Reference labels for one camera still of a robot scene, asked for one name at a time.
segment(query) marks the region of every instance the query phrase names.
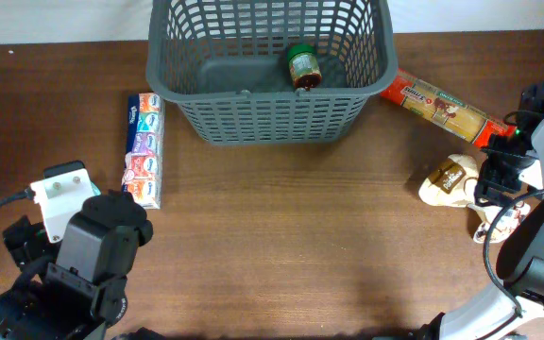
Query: brown label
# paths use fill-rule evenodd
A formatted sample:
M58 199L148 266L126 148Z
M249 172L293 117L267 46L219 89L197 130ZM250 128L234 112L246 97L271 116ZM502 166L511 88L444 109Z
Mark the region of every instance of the brown label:
M447 159L428 176L430 182L443 192L450 194L452 189L463 179L466 172L463 166Z

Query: wire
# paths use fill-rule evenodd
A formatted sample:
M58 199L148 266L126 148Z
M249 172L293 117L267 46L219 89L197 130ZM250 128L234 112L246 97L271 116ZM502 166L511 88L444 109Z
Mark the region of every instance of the wire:
M17 200L21 200L25 198L33 198L34 196L35 196L35 193L32 190L30 190L30 188L26 188L21 192L18 192L14 195L11 195L10 197L6 197L0 200L0 208L13 201L17 201Z
M544 114L543 113L538 113L538 112L534 112L534 111L530 111L530 110L515 110L513 112L509 112L505 118L502 119L502 121L508 125L508 126L511 126L511 127L516 127L518 124L515 123L515 122L510 122L509 121L509 118L517 115L517 114L527 114L529 116L534 116L536 118L540 118L540 119L544 119Z
M490 250L489 250L490 249L490 238L492 236L492 232L495 230L495 228L499 224L499 221L501 221L501 219L507 214L507 212L509 212L510 209L512 209L518 203L520 203L521 201L523 201L525 199L528 199L530 197L542 196L542 195L544 195L544 189L537 190L537 191L535 191L533 193L530 193L530 194L520 195L520 196L514 198L511 201L510 204L503 207L501 209L501 211L499 213L497 213L497 217L495 217L495 219L490 224L490 227L488 228L488 233L486 234L486 238L484 239L483 255L484 255L484 267L486 268L486 273L488 273L488 277L490 277L490 280L492 281L492 283L494 283L494 285L497 286L497 288L503 294L505 294L510 300L512 300L514 302L514 304L516 305L515 313L512 316L512 319L510 319L511 321L515 320L515 317L522 317L521 304L516 299L516 297L514 297L511 293L509 293L509 291L505 287L503 287L503 285L501 283L501 280L497 277L497 275L492 270L492 264L490 264L490 255L489 255L489 252L490 252ZM492 333L494 334L494 333L502 330L509 323L507 323L507 322L503 323L496 330L494 330Z

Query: wood grain surface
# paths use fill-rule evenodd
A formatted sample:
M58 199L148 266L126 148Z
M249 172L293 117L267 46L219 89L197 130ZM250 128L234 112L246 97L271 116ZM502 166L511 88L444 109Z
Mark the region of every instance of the wood grain surface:
M544 31L395 40L401 68L497 117L544 79ZM0 197L74 159L100 188L119 189L128 95L148 91L146 47L0 46ZM108 338L140 327L210 337L409 330L489 283L471 240L478 217L417 197L450 154L484 158L439 127L373 98L333 144L215 147L166 109L155 237ZM1 231L24 213L41 218L28 201L0 210L0 294L18 275ZM544 319L520 331L544 339Z

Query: wooden table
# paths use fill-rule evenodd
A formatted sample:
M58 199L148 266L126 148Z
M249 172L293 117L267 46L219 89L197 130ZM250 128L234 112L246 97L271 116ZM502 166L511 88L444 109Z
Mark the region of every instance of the wooden table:
M544 79L544 32L396 35L400 66L496 116ZM129 94L146 42L0 46L0 197L81 159L102 189L123 172ZM215 147L167 105L163 198L109 336L332 335L418 328L488 282L478 217L432 208L422 180L471 145L371 99L334 144ZM25 201L0 210L1 231ZM0 293L18 275L0 236ZM520 329L544 339L544 319Z

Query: white wall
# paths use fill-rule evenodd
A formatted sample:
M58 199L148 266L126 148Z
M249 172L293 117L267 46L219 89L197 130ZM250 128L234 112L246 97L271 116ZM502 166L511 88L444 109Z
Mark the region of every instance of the white wall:
M395 32L544 28L544 0L387 0ZM0 43L145 40L151 0L0 0Z

